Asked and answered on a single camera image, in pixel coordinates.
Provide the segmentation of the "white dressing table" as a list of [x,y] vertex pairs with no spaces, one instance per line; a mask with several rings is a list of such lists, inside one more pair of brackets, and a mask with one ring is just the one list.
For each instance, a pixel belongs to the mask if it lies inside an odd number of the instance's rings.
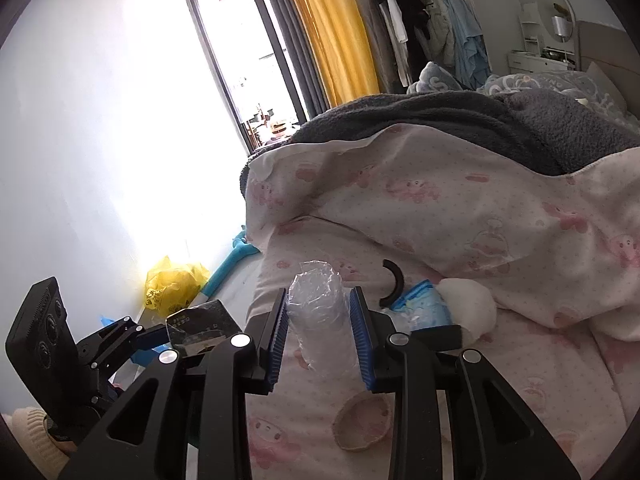
[[524,49],[513,50],[506,56],[511,74],[566,72],[576,68],[574,40],[548,32],[536,3],[524,3],[518,19]]

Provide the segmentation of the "blue tissue packet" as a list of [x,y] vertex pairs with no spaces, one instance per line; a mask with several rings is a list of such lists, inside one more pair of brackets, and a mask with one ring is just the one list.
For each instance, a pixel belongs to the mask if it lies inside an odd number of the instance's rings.
[[392,319],[395,330],[405,334],[452,324],[445,300],[429,280],[403,292],[388,308],[387,315]]

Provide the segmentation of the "grey patterned pillow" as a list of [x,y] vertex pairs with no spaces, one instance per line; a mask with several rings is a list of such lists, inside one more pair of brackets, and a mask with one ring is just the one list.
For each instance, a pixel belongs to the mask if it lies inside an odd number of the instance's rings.
[[[430,93],[464,90],[442,66],[428,62],[417,82],[410,84],[407,93]],[[614,124],[639,134],[639,119],[629,107],[631,100],[600,65],[591,62],[586,72],[518,73],[506,76],[490,75],[480,88],[474,90],[483,96],[516,93],[527,90],[550,90],[568,96]]]

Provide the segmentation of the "dark grey fleece blanket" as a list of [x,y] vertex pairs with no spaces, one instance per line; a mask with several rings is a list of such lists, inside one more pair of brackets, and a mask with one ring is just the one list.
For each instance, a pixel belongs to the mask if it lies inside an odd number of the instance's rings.
[[356,141],[398,124],[429,126],[502,155],[543,176],[581,170],[639,145],[639,136],[569,96],[526,90],[377,94],[306,122],[285,144]]

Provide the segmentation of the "dark grey curtain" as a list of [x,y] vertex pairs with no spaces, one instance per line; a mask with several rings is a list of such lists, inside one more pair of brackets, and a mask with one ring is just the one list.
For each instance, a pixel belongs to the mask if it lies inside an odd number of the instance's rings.
[[293,63],[306,111],[310,118],[314,118],[326,112],[330,106],[302,19],[294,0],[270,2]]

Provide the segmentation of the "blue snack bag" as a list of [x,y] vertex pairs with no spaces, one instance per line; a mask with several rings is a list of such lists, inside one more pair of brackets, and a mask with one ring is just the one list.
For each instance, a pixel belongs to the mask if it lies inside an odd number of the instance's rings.
[[124,364],[127,360],[148,366],[161,351],[169,348],[169,336],[164,324],[145,328],[130,316],[119,320],[101,318],[103,327],[98,357],[99,366]]

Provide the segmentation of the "beige upholstered headboard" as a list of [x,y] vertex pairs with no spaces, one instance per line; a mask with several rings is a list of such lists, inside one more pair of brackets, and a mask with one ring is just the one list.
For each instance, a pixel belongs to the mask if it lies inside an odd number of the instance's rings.
[[639,53],[626,32],[578,21],[575,54],[578,70],[595,62],[625,99],[627,112],[639,116]]

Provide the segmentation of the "round white vanity mirror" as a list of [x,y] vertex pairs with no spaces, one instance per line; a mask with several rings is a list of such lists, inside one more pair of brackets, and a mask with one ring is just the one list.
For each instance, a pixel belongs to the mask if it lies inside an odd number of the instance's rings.
[[536,0],[542,45],[546,49],[575,53],[575,13],[568,0]]

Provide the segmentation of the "clear bubble wrap roll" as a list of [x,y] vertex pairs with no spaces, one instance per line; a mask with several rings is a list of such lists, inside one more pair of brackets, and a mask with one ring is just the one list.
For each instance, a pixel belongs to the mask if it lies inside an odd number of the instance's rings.
[[325,261],[305,261],[288,288],[288,320],[309,367],[323,378],[356,372],[357,356],[346,289]]

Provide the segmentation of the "glass balcony door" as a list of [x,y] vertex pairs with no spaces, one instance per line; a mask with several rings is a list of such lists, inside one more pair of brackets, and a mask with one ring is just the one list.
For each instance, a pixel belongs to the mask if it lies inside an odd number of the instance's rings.
[[308,119],[271,0],[191,0],[250,152],[288,139]]

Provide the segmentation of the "black curved plastic piece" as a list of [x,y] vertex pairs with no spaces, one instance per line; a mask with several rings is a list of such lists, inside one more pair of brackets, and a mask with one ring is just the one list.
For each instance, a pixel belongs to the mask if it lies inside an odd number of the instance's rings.
[[404,292],[405,277],[401,271],[401,268],[398,266],[398,264],[394,263],[390,259],[383,260],[383,268],[386,269],[387,271],[390,271],[390,274],[392,274],[394,278],[394,284],[393,284],[392,290],[386,296],[378,300],[378,305],[382,309],[387,309],[387,308],[390,308],[394,304],[394,302],[401,297],[402,293]]

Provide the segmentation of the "pink cartoon print duvet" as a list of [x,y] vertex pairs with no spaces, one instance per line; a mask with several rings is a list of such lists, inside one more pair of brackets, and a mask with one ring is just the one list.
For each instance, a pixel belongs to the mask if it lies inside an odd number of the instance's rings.
[[477,347],[592,477],[639,407],[639,153],[549,177],[449,133],[396,125],[250,164],[253,313],[307,260],[373,297],[383,259],[411,283],[473,281],[497,319]]

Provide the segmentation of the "clothes on hanging rack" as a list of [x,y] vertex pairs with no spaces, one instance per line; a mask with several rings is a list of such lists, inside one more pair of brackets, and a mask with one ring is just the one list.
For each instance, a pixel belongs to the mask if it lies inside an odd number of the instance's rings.
[[490,76],[490,62],[473,0],[376,0],[390,35],[402,88],[445,89],[439,66],[452,88],[480,88]]

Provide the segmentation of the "white rolled sock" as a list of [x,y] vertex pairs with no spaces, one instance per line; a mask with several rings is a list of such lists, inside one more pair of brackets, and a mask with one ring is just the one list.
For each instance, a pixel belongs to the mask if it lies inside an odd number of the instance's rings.
[[497,305],[482,284],[466,278],[444,278],[435,288],[447,305],[451,321],[461,327],[463,348],[496,327]]

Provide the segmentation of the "yellow plastic bag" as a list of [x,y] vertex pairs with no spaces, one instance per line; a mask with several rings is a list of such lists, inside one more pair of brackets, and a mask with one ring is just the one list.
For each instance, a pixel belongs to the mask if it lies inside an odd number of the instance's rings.
[[175,264],[164,257],[146,274],[143,307],[167,318],[186,308],[210,277],[199,263]]

